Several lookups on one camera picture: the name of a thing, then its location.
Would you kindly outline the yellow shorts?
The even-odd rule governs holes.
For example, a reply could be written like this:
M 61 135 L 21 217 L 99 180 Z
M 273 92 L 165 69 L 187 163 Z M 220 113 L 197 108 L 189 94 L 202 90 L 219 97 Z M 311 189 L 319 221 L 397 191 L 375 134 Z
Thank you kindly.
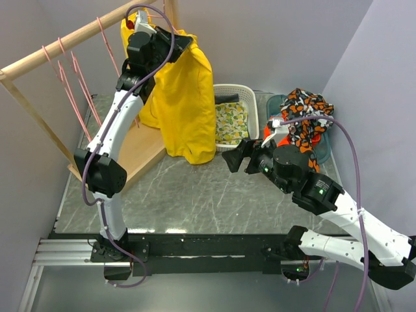
M 155 74 L 155 87 L 139 117 L 142 124 L 160 129 L 167 154 L 203 164 L 216 151 L 213 71 L 197 36 L 190 38 L 179 59 Z

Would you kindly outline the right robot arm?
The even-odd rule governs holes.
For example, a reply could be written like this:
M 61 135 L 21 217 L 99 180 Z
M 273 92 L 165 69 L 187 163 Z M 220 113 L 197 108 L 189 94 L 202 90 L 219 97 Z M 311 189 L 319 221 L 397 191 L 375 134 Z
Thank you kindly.
M 415 279 L 415 237 L 405 236 L 366 211 L 332 178 L 312 171 L 307 155 L 294 146 L 263 147 L 260 140 L 243 139 L 222 157 L 229 171 L 239 170 L 249 159 L 247 174 L 263 174 L 278 189 L 292 196 L 300 208 L 339 226 L 352 240 L 318 234 L 293 226 L 278 247 L 267 247 L 267 256 L 295 260 L 306 255 L 333 259 L 356 267 L 387 289 L 399 290 Z

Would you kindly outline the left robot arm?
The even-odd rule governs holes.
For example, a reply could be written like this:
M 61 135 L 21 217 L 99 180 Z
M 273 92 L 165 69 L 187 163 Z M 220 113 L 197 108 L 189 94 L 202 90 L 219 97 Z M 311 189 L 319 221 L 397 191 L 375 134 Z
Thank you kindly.
M 192 42 L 191 36 L 160 27 L 131 34 L 104 122 L 85 149 L 75 150 L 83 200 L 88 206 L 96 205 L 100 217 L 100 234 L 92 247 L 93 262 L 123 261 L 131 255 L 121 208 L 121 191 L 127 182 L 127 171 L 118 163 L 121 147 L 155 86 L 154 75 L 166 63 L 176 62 Z

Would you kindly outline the lemon print folded cloth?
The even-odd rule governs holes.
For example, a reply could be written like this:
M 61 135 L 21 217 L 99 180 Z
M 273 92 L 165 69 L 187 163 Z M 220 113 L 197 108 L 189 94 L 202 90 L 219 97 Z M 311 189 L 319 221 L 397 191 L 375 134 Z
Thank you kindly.
M 217 144 L 238 145 L 249 137 L 248 112 L 241 101 L 216 105 Z

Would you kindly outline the dark navy folded cloth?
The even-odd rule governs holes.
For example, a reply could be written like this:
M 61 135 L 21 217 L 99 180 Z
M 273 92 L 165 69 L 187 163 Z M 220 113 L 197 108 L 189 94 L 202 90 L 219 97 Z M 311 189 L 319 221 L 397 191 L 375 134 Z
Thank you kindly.
M 223 103 L 237 103 L 240 100 L 238 94 L 215 95 L 214 98 L 214 103 L 216 105 Z

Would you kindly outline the white plastic basket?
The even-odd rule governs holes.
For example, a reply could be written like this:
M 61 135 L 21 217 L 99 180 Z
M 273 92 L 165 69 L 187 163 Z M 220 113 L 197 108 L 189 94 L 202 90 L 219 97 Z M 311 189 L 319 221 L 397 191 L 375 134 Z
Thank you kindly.
M 259 118 L 257 113 L 257 102 L 254 91 L 241 84 L 216 84 L 214 85 L 214 95 L 238 94 L 239 101 L 243 103 L 248 112 L 248 132 L 250 139 L 259 138 Z M 218 152 L 236 148 L 237 145 L 223 145 L 216 143 Z

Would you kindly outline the teal plastic tray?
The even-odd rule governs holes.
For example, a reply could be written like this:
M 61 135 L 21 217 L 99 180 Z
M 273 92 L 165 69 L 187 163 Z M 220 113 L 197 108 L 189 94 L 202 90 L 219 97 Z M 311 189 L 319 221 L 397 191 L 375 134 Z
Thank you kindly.
M 285 98 L 286 95 L 276 94 L 267 100 L 267 118 L 281 116 L 280 105 L 284 102 Z M 324 164 L 331 156 L 331 146 L 328 134 L 323 133 L 319 138 L 313 141 L 313 144 L 318 164 Z

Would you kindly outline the orange black patterned garment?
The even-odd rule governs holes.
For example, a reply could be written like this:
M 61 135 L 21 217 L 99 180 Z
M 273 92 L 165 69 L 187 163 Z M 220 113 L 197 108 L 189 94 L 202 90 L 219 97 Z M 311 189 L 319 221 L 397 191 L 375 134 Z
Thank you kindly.
M 334 112 L 334 106 L 326 102 L 320 94 L 296 88 L 280 105 L 280 111 L 283 119 L 287 121 L 307 116 L 331 116 Z M 318 172 L 320 167 L 313 141 L 331 126 L 332 123 L 326 119 L 304 120 L 288 125 L 289 144 L 296 146 L 300 152 L 308 155 L 308 166 L 314 172 Z

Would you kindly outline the wooden clothes rack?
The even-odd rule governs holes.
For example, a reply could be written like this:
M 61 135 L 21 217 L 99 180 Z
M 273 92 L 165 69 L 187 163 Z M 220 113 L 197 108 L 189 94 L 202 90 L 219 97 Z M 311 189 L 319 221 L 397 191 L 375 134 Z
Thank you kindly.
M 70 163 L 68 169 L 77 177 L 79 177 L 80 174 L 77 173 L 77 169 L 75 168 L 72 153 L 54 133 L 50 126 L 48 126 L 46 121 L 30 104 L 27 98 L 17 89 L 13 80 L 33 71 L 39 66 L 45 64 L 49 59 L 53 59 L 63 54 L 63 52 L 68 51 L 99 34 L 100 31 L 118 23 L 124 17 L 127 9 L 132 5 L 150 5 L 152 3 L 153 1 L 130 1 L 100 17 L 99 20 L 92 21 L 89 24 L 71 32 L 70 34 L 64 36 L 61 40 L 54 41 L 53 43 L 47 45 L 45 49 L 39 49 L 38 51 L 13 62 L 1 70 L 1 83 L 3 86 L 38 124 L 38 126 L 60 150 L 65 158 L 67 158 Z M 127 181 L 134 182 L 139 179 L 152 166 L 156 165 L 165 155 L 166 150 L 159 131 L 155 129 L 152 130 L 146 126 L 138 129 L 131 128 L 121 150 L 121 163 L 127 169 Z

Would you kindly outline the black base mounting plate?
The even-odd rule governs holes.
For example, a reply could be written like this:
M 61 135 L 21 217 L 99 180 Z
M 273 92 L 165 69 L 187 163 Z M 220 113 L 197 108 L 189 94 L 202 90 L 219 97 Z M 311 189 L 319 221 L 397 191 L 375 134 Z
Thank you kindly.
M 99 237 L 90 260 L 111 280 L 156 274 L 261 272 L 280 274 L 284 261 L 317 259 L 284 245 L 280 234 L 126 234 L 112 245 Z

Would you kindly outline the aluminium rail frame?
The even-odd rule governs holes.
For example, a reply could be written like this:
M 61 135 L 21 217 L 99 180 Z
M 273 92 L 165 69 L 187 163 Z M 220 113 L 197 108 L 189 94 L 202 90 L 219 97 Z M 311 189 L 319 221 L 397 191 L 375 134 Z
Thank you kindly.
M 91 254 L 94 239 L 40 239 L 32 260 L 32 268 L 18 310 L 33 307 L 42 272 L 45 267 L 126 267 L 128 262 L 93 262 Z

